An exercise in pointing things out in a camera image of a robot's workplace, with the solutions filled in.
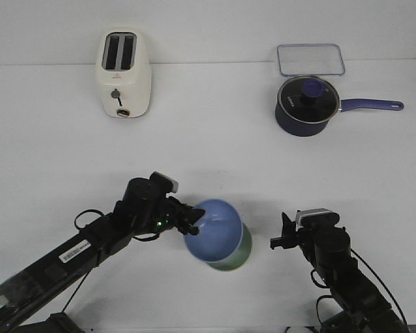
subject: plastic container lid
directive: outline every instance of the plastic container lid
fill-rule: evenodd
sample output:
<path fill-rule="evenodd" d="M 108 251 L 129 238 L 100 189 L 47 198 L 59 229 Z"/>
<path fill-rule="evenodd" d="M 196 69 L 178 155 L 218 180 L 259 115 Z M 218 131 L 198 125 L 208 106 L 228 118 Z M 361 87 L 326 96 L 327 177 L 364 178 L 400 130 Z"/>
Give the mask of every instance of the plastic container lid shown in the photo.
<path fill-rule="evenodd" d="M 282 76 L 342 76 L 342 53 L 337 44 L 283 44 L 277 47 Z"/>

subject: white tabletop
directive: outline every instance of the white tabletop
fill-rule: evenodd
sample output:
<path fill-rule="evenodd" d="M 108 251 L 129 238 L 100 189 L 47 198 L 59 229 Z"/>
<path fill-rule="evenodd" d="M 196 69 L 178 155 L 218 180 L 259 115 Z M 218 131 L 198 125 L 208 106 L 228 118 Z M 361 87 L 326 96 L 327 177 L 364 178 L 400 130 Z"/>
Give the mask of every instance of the white tabletop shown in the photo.
<path fill-rule="evenodd" d="M 87 208 L 112 211 L 131 178 L 161 171 L 190 205 L 222 198 L 253 236 L 219 272 L 177 230 L 91 273 L 69 308 L 82 327 L 315 325 L 322 291 L 299 249 L 271 251 L 280 214 L 325 207 L 416 324 L 416 60 L 347 61 L 340 97 L 403 101 L 337 114 L 314 137 L 275 121 L 275 64 L 153 65 L 149 111 L 107 116 L 91 65 L 0 66 L 0 283 L 72 237 Z M 31 321 L 57 312 L 69 289 Z"/>

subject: purple handle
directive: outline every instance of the purple handle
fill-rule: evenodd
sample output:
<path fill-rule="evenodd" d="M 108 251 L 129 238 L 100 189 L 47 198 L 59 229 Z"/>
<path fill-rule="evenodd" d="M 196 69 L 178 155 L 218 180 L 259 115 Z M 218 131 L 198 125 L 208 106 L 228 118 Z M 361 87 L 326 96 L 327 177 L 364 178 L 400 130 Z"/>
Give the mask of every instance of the purple handle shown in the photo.
<path fill-rule="evenodd" d="M 384 101 L 381 99 L 343 99 L 340 101 L 342 112 L 353 109 L 403 110 L 404 104 L 398 101 Z"/>

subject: blue saucepan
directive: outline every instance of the blue saucepan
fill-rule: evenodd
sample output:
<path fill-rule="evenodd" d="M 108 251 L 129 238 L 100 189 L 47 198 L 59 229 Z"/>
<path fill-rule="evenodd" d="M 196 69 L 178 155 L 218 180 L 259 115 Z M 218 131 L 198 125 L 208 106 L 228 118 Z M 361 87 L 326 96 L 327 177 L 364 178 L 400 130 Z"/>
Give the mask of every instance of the blue saucepan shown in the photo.
<path fill-rule="evenodd" d="M 309 137 L 321 132 L 337 112 L 359 108 L 399 111 L 404 104 L 378 99 L 340 100 L 336 89 L 326 80 L 296 76 L 279 89 L 276 120 L 286 132 Z"/>

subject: cable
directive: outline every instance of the cable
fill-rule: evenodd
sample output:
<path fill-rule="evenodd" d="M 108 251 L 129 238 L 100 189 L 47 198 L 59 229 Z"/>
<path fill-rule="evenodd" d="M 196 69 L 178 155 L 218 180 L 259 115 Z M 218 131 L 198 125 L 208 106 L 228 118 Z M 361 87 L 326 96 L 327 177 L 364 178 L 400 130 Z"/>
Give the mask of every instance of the cable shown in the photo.
<path fill-rule="evenodd" d="M 88 273 L 86 273 L 86 275 L 83 277 L 82 281 L 80 281 L 80 283 L 78 284 L 76 290 L 73 292 L 73 294 L 71 295 L 71 297 L 69 298 L 68 302 L 66 303 L 66 305 L 64 306 L 62 313 L 64 313 L 64 311 L 67 309 L 69 303 L 72 301 L 73 297 L 77 294 L 77 291 L 79 290 L 79 288 L 82 286 L 83 282 L 85 281 L 85 279 L 88 277 L 88 275 L 91 273 L 91 271 L 89 271 Z"/>
<path fill-rule="evenodd" d="M 317 331 L 313 326 L 305 326 L 304 328 L 306 328 L 308 331 L 311 331 L 312 333 L 320 333 L 319 331 Z M 288 331 L 291 329 L 291 326 L 288 326 L 285 330 L 284 333 L 288 333 Z"/>
<path fill-rule="evenodd" d="M 321 300 L 325 300 L 325 299 L 334 299 L 332 295 L 323 295 L 320 296 L 317 300 L 316 300 L 316 316 L 318 317 L 319 323 L 320 323 L 320 327 L 324 327 L 324 323 L 320 320 L 320 316 L 319 316 L 319 303 Z"/>
<path fill-rule="evenodd" d="M 98 215 L 100 215 L 101 217 L 102 216 L 105 216 L 104 215 L 104 213 L 102 213 L 100 210 L 84 210 L 83 212 L 81 212 L 79 215 L 77 215 L 76 216 L 76 218 L 74 219 L 74 226 L 76 227 L 76 229 L 77 230 L 82 230 L 83 228 L 81 228 L 81 227 L 79 227 L 78 226 L 78 224 L 77 224 L 77 219 L 79 218 L 79 217 L 81 217 L 82 215 L 84 215 L 84 214 L 87 214 L 87 213 L 95 213 L 95 214 L 98 214 Z"/>
<path fill-rule="evenodd" d="M 329 287 L 327 287 L 325 284 L 320 284 L 315 278 L 314 278 L 314 272 L 316 272 L 316 269 L 313 269 L 311 272 L 310 272 L 310 276 L 311 276 L 311 281 L 313 281 L 313 283 L 314 283 L 314 285 L 315 286 L 317 286 L 317 287 L 319 287 L 319 288 L 322 288 L 322 289 L 329 289 Z"/>
<path fill-rule="evenodd" d="M 362 263 L 364 265 L 366 265 L 366 267 L 370 270 L 370 272 L 372 272 L 372 274 L 376 277 L 376 279 L 379 281 L 379 283 L 382 284 L 382 287 L 385 289 L 385 291 L 387 291 L 388 295 L 391 297 L 393 303 L 396 305 L 399 313 L 401 314 L 402 317 L 402 321 L 404 322 L 404 325 L 408 328 L 408 324 L 407 324 L 407 320 L 405 319 L 404 313 L 402 312 L 401 307 L 399 306 L 399 303 L 396 301 L 396 298 L 393 296 L 393 294 L 391 293 L 391 291 L 387 288 L 387 286 L 385 285 L 385 283 L 383 283 L 383 281 L 381 280 L 381 278 L 376 274 L 376 272 L 373 270 L 373 268 L 370 267 L 370 265 L 360 256 L 356 253 L 355 250 L 352 249 L 352 252 L 355 256 L 357 256 L 357 258 L 359 260 L 362 261 Z"/>
<path fill-rule="evenodd" d="M 160 237 L 160 234 L 154 234 L 154 236 L 145 237 L 145 238 L 139 238 L 139 237 L 132 236 L 132 238 L 135 239 L 136 241 L 155 241 L 159 237 Z"/>

